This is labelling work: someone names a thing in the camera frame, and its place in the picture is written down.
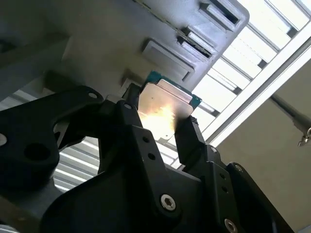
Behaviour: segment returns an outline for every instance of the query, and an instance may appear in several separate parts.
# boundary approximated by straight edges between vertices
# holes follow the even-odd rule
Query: white wall
[[[277,95],[311,117],[311,60]],[[294,231],[311,225],[311,143],[270,100],[219,147],[222,160],[244,166]]]

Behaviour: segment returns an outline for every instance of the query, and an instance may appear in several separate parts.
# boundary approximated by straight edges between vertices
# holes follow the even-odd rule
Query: rectangular slot
[[[174,82],[184,81],[194,73],[191,65],[153,40],[148,41],[142,54],[159,67],[159,73],[172,79]]]
[[[216,21],[222,28],[225,30],[234,31],[235,24],[239,21],[232,13],[230,13],[227,9],[225,12],[223,10],[226,9],[222,4],[218,3],[217,6],[211,3],[201,3],[200,12],[203,15],[212,18]]]
[[[232,14],[227,8],[225,8],[220,2],[217,0],[210,0],[222,13],[223,15],[230,20],[233,24],[236,24],[239,19]]]
[[[206,59],[210,58],[210,54],[204,53],[201,50],[197,49],[195,45],[186,41],[184,38],[178,37],[177,41],[184,49],[186,49],[200,61],[204,62]]]

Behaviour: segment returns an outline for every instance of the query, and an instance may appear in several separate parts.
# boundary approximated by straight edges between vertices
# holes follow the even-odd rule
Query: circular hole
[[[144,140],[144,142],[149,142],[149,139],[147,137],[142,137],[142,139]]]
[[[231,222],[228,223],[228,227],[230,228],[230,230],[234,231],[234,226],[232,225]]]
[[[132,109],[132,106],[129,105],[129,104],[127,104],[127,103],[125,103],[124,106],[125,106],[126,108],[128,108],[128,109]]]
[[[228,193],[228,189],[224,186],[222,186],[222,190],[225,192],[225,193]]]
[[[223,178],[225,180],[225,175],[222,173],[219,173],[220,177]]]
[[[88,94],[88,96],[90,96],[90,97],[92,97],[92,98],[94,98],[94,99],[97,99],[97,95],[94,94],[94,93],[92,93],[92,92],[90,92],[90,93]]]
[[[34,161],[42,161],[50,156],[50,151],[43,144],[32,143],[24,150],[26,158]]]
[[[154,154],[151,154],[151,153],[148,154],[148,157],[149,157],[149,159],[151,159],[151,160],[155,160],[155,159],[156,159],[155,155],[154,155]]]

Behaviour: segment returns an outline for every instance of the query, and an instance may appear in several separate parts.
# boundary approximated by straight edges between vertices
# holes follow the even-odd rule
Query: ceiling
[[[111,93],[120,95],[121,77],[127,66],[131,65],[134,71],[142,76],[147,75],[147,70],[151,66],[139,59],[137,54],[131,54],[133,48],[137,49],[141,44],[138,42],[132,44],[127,40],[128,37],[124,36],[124,34],[134,36],[133,32],[125,26],[126,17],[132,17],[131,12],[118,15],[117,21],[109,22],[114,15],[119,13],[118,2],[95,0],[5,1],[0,8],[0,35],[7,35],[8,38],[15,40],[17,45],[32,43],[43,35],[55,31],[70,35],[71,39],[62,63],[55,67],[55,70],[69,76],[79,84],[86,84],[98,90],[103,96]],[[126,0],[120,0],[120,2],[134,4],[132,1]],[[282,4],[279,3],[283,3],[283,1],[265,0],[265,9],[269,3],[269,17],[276,20],[273,23],[266,19],[268,17],[261,18],[262,12],[257,11],[258,5],[263,1],[256,1],[258,5],[255,7],[245,0],[239,0],[239,2],[245,4],[250,11],[250,23],[235,43],[226,50],[218,65],[216,64],[211,69],[194,90],[207,102],[204,108],[198,108],[193,114],[198,118],[200,130],[204,132],[205,139],[211,138],[214,132],[221,128],[223,123],[265,81],[272,77],[275,71],[311,35],[311,23],[308,23],[311,12],[307,8],[308,1],[286,0],[287,3],[296,6],[295,12],[294,10],[287,11],[284,8],[282,11],[278,11],[278,7],[282,7]],[[111,31],[119,36],[111,38]],[[115,39],[121,45],[118,48],[111,46]],[[279,90],[281,97],[302,112],[308,101],[308,86],[298,80],[301,80],[302,77],[305,78],[305,81],[308,79],[308,72],[304,73],[305,75],[300,75],[300,78],[295,75]],[[31,101],[35,99],[34,97],[39,98],[42,96],[44,87],[44,79],[40,77],[23,88],[23,91],[31,94],[31,97],[23,92],[15,93],[2,102],[0,108],[13,107]],[[305,99],[298,99],[294,96],[295,94],[305,95],[301,96]],[[249,170],[273,204],[296,230],[311,223],[308,222],[307,208],[309,206],[306,205],[307,193],[310,193],[306,185],[308,175],[306,174],[307,170],[303,172],[304,168],[307,169],[308,148],[298,149],[295,147],[299,138],[299,132],[291,128],[290,121],[272,103],[266,102],[219,146],[225,161],[240,162]],[[169,146],[170,149],[158,145],[164,162],[178,168],[180,163],[177,159],[174,142],[169,142]],[[54,175],[55,184],[60,189],[67,191],[92,178],[97,173],[98,153],[97,141],[92,138],[87,138],[83,143],[64,151]]]
[[[276,94],[311,117],[311,61]],[[311,224],[311,145],[297,147],[302,133],[270,100],[218,147],[222,160],[240,163],[293,230]]]

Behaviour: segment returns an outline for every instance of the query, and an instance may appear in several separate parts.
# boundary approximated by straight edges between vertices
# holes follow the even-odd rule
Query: metal bolt
[[[243,172],[243,169],[239,165],[235,164],[234,166],[236,167],[238,171]]]
[[[210,146],[210,148],[211,148],[211,150],[212,150],[214,153],[217,153],[216,148],[214,148],[214,147],[212,147],[212,146]]]
[[[6,136],[4,136],[3,134],[0,133],[0,147],[5,145],[7,143],[7,139]]]
[[[90,97],[92,97],[92,98],[94,98],[94,99],[97,99],[97,95],[94,94],[94,93],[92,93],[92,92],[90,92],[90,93],[88,94],[88,96],[90,96]]]
[[[174,211],[176,209],[176,203],[174,199],[167,194],[163,194],[161,196],[161,205],[163,206],[164,209],[168,211]]]
[[[127,104],[127,103],[125,103],[124,106],[125,106],[126,108],[128,108],[128,109],[132,109],[132,106],[129,105],[129,104]]]
[[[238,233],[237,227],[234,225],[234,223],[231,220],[227,218],[225,219],[225,227],[230,233]]]

